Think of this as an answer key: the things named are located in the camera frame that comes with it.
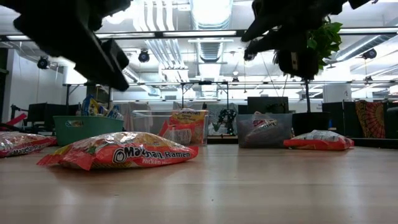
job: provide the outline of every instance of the maruchan ramen package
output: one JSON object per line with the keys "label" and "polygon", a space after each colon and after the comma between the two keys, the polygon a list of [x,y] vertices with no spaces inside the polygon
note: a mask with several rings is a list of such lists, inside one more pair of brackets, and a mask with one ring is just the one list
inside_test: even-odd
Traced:
{"label": "maruchan ramen package", "polygon": [[185,147],[149,133],[112,133],[84,139],[45,156],[37,164],[84,170],[156,167],[176,164],[198,155],[197,147]]}
{"label": "maruchan ramen package", "polygon": [[190,124],[204,122],[207,111],[181,110],[170,117],[170,124]]}
{"label": "maruchan ramen package", "polygon": [[183,129],[183,127],[185,127],[184,129],[191,129],[192,126],[189,128],[184,126],[184,124],[191,124],[193,125],[194,129],[192,130],[193,132],[190,144],[203,144],[206,115],[207,111],[175,111],[169,119],[169,125],[171,125],[170,129],[174,128],[174,130],[180,130]]}
{"label": "maruchan ramen package", "polygon": [[192,136],[195,134],[195,128],[195,123],[168,124],[165,121],[159,136],[182,145],[188,145],[193,142]]}
{"label": "maruchan ramen package", "polygon": [[39,152],[45,147],[55,145],[57,140],[51,136],[18,132],[0,132],[0,158]]}
{"label": "maruchan ramen package", "polygon": [[291,149],[339,151],[353,147],[354,141],[333,131],[314,130],[286,140],[284,145]]}

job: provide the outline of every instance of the colorful tapestry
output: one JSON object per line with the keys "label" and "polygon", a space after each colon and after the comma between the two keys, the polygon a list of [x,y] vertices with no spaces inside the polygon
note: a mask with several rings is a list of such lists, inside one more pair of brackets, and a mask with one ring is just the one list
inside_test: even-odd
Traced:
{"label": "colorful tapestry", "polygon": [[358,101],[355,108],[364,138],[386,138],[383,103]]}

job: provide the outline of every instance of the white wall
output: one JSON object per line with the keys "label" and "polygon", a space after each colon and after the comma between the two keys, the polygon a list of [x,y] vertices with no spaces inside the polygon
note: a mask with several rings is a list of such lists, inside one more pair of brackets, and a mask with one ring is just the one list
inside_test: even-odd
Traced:
{"label": "white wall", "polygon": [[9,50],[7,69],[10,73],[6,78],[3,122],[10,120],[12,104],[28,110],[33,103],[65,103],[62,73],[40,70],[36,62],[20,57],[16,50]]}

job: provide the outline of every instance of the cable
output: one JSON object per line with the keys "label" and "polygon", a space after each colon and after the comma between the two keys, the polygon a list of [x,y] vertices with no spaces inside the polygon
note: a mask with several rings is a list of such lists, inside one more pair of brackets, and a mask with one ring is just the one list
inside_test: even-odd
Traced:
{"label": "cable", "polygon": [[288,78],[289,76],[286,74],[286,80],[285,80],[285,85],[284,85],[284,91],[283,91],[283,93],[282,93],[282,97],[284,97],[284,95],[285,95],[285,89],[286,89],[286,83],[287,83],[287,78]]}
{"label": "cable", "polygon": [[13,45],[15,45],[15,46],[17,46],[17,47],[19,48],[19,51],[22,52],[26,57],[31,58],[34,62],[38,62],[38,60],[37,60],[36,58],[33,58],[33,57],[29,56],[27,53],[25,53],[25,51],[22,49],[22,42],[19,42],[19,44],[20,44],[21,46],[18,46],[17,44],[15,44],[15,43],[13,43],[13,42],[9,42],[9,43],[10,43],[10,44],[13,44]]}
{"label": "cable", "polygon": [[274,90],[275,90],[275,92],[276,92],[276,95],[279,97],[278,91],[276,90],[276,87],[275,87],[275,85],[274,85],[274,81],[272,81],[272,78],[271,78],[271,75],[270,75],[270,73],[269,73],[269,71],[268,71],[266,62],[264,61],[264,57],[262,56],[261,53],[260,53],[260,55],[261,55],[261,58],[262,58],[262,63],[264,64],[264,66],[265,66],[265,68],[266,68],[266,70],[267,70],[268,76],[269,76],[269,78],[271,79],[271,83],[272,83],[272,86],[274,87]]}

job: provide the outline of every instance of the fluorescent light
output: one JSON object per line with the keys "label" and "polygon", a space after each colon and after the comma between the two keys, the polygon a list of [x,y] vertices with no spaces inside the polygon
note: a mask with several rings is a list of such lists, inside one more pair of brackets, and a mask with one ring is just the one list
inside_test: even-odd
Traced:
{"label": "fluorescent light", "polygon": [[182,12],[191,11],[191,5],[189,4],[178,4],[177,9]]}
{"label": "fluorescent light", "polygon": [[25,35],[8,35],[7,38],[13,41],[30,40],[29,37]]}
{"label": "fluorescent light", "polygon": [[164,32],[164,37],[235,36],[235,30]]}
{"label": "fluorescent light", "polygon": [[227,43],[234,42],[233,39],[194,39],[188,40],[188,43]]}
{"label": "fluorescent light", "polygon": [[398,32],[398,27],[375,27],[375,28],[341,28],[339,34],[380,34]]}
{"label": "fluorescent light", "polygon": [[179,86],[179,85],[181,85],[181,83],[171,83],[171,82],[130,83],[130,86],[141,86],[141,85],[175,85],[175,86]]}
{"label": "fluorescent light", "polygon": [[96,34],[100,39],[135,39],[145,37],[155,37],[153,32],[134,32],[134,33],[108,33],[108,34]]}

